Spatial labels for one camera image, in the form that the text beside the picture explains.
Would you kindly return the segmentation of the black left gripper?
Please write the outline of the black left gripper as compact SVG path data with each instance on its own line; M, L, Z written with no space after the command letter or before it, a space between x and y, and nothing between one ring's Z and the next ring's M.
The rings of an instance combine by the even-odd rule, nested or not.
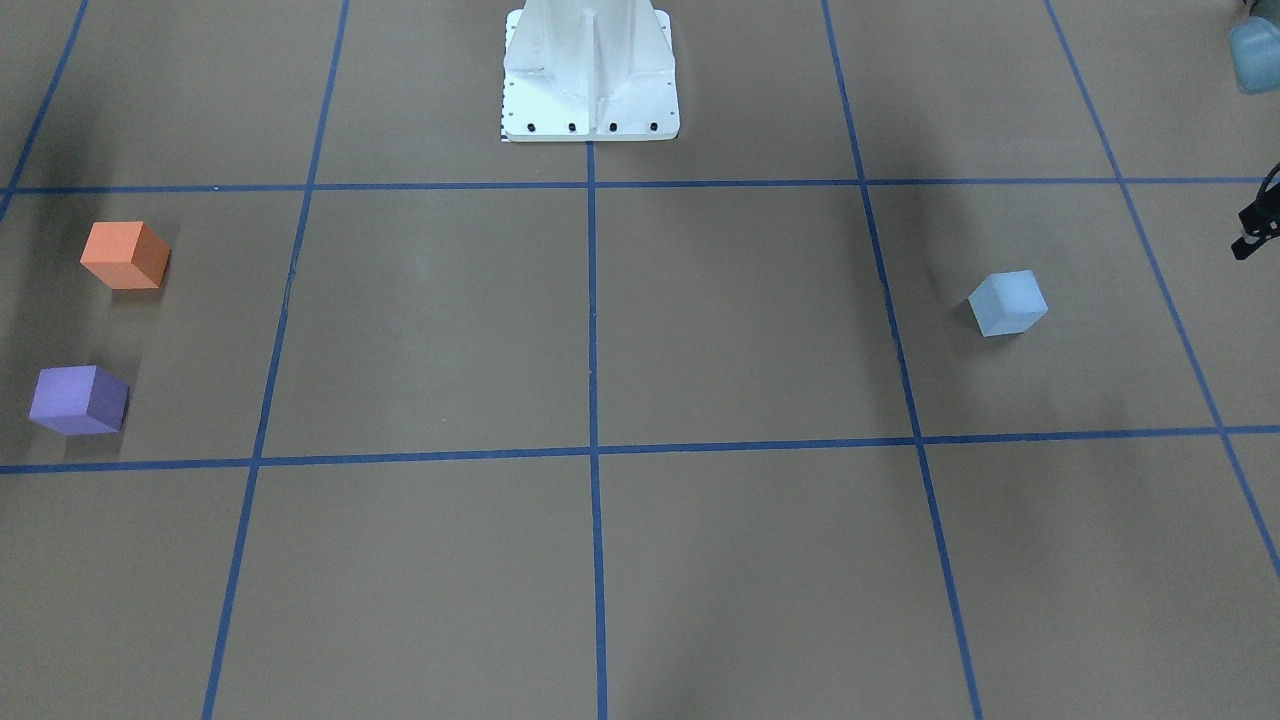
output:
M1279 237L1279 164L1260 183L1253 201L1238 214L1242 236L1236 238L1236 260L1244 261L1270 240Z

